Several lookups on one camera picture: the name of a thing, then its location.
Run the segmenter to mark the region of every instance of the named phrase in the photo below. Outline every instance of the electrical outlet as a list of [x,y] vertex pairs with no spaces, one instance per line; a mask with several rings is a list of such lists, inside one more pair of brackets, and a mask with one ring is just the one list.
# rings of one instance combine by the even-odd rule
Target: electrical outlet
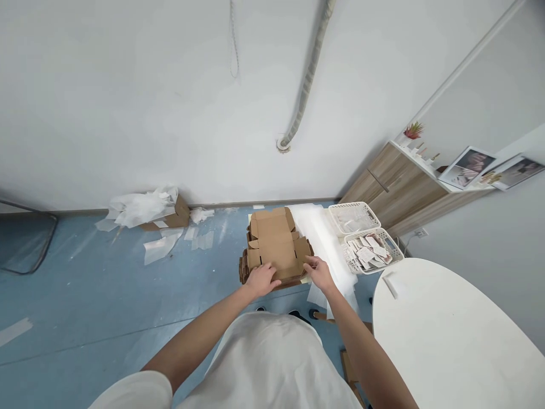
[[423,237],[428,236],[426,229],[424,229],[423,227],[420,227],[420,228],[416,229],[414,231],[414,235],[419,237],[420,239],[423,238]]

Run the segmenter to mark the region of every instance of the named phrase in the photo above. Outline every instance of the cardboard box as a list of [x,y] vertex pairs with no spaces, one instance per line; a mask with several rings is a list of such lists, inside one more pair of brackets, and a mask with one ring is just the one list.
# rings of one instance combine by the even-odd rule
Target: cardboard box
[[276,268],[273,280],[279,279],[287,288],[300,283],[305,276],[305,256],[313,255],[306,237],[295,231],[294,218],[287,207],[272,211],[260,211],[251,215],[248,226],[248,249],[239,260],[239,276],[245,283],[250,272],[262,264],[271,262]]
[[182,197],[178,194],[176,204],[174,205],[176,213],[165,216],[161,219],[154,220],[149,223],[141,224],[140,227],[146,231],[155,231],[161,228],[175,228],[189,226],[189,207]]

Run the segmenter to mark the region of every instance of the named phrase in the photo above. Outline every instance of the white t-shirt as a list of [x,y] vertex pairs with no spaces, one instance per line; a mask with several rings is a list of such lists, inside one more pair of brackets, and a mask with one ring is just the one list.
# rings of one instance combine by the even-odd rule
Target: white t-shirt
[[[146,371],[115,383],[90,409],[171,405],[168,379]],[[178,409],[216,407],[361,409],[314,328],[268,312],[243,314],[227,328],[204,380]]]

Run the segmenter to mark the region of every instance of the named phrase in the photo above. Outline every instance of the white basket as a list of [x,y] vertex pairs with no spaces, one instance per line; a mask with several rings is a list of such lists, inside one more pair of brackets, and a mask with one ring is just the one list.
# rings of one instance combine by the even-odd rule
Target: white basket
[[376,229],[369,229],[369,230],[361,231],[361,232],[354,233],[354,234],[351,234],[351,235],[347,235],[347,236],[345,236],[344,243],[341,244],[341,247],[342,247],[342,252],[343,252],[343,254],[345,256],[345,261],[348,264],[348,266],[350,267],[350,270],[354,274],[373,274],[373,273],[382,271],[382,270],[384,270],[386,268],[386,267],[377,267],[377,268],[374,268],[374,269],[371,269],[371,270],[363,270],[361,268],[358,269],[359,265],[357,265],[357,262],[350,258],[348,242],[351,241],[351,240],[354,240],[354,239],[358,239],[360,237],[365,237],[365,236],[367,236],[368,234],[371,234],[371,233],[376,234],[382,240],[382,243],[380,243],[380,244],[384,244],[384,246],[388,249],[388,251],[392,255],[392,261],[386,267],[390,267],[391,265],[393,265],[393,264],[395,264],[397,262],[400,262],[401,260],[403,260],[405,258],[405,256],[401,252],[401,250],[399,250],[399,247],[396,245],[396,242],[392,240],[390,235],[383,228],[379,227],[379,228],[376,228]]
[[380,221],[375,216],[375,213],[371,210],[371,208],[364,202],[353,202],[353,203],[343,203],[343,204],[335,204],[332,206],[329,206],[329,216],[330,220],[333,223],[333,226],[335,228],[335,231],[337,233],[337,237],[344,237],[346,235],[351,235],[356,232],[354,231],[348,231],[345,226],[342,226],[339,221],[339,216],[346,212],[347,210],[355,211],[363,218],[368,217],[368,226],[365,229],[361,229],[360,231],[366,231],[373,228],[380,227]]

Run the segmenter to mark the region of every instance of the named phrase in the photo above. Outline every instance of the pipe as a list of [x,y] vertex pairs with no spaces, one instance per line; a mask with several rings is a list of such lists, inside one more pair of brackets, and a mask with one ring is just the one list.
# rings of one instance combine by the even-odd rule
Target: pipe
[[314,80],[314,74],[316,72],[316,67],[318,66],[320,51],[322,50],[322,43],[324,42],[325,31],[327,30],[329,19],[333,14],[333,9],[335,8],[336,2],[337,0],[326,0],[324,11],[322,13],[322,19],[320,20],[320,24],[318,25],[318,32],[316,33],[316,39],[314,40],[311,61],[308,64],[305,81],[303,83],[303,88],[301,89],[297,115],[295,116],[295,120],[288,134],[276,142],[276,147],[279,151],[286,151],[287,149],[289,149],[290,142],[295,137],[295,133],[297,133],[299,125],[301,124],[301,120],[303,119],[305,108],[307,107],[308,96],[311,93],[312,81]]

